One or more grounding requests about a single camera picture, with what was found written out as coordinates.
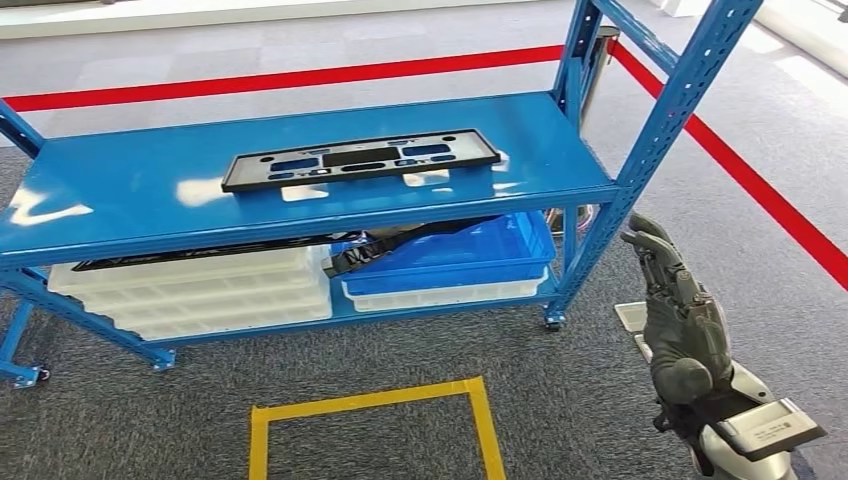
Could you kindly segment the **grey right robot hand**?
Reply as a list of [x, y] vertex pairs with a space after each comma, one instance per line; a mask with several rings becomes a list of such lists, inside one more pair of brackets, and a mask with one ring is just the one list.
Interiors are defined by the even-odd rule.
[[633, 246], [646, 283], [644, 338], [659, 397], [686, 405], [727, 387], [733, 375], [727, 325], [713, 295], [659, 223], [633, 213], [620, 237]]

